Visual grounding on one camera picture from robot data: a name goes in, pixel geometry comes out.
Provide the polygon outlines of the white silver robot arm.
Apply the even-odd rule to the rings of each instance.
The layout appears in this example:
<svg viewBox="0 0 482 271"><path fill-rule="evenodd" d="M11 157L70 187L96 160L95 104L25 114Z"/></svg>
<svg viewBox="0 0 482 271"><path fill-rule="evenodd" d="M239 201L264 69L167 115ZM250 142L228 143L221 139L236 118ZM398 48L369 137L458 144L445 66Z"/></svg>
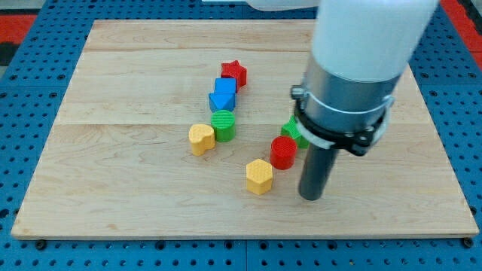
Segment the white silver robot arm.
<svg viewBox="0 0 482 271"><path fill-rule="evenodd" d="M437 0L250 1L260 11L317 7L301 108L333 132L379 120L425 31Z"/></svg>

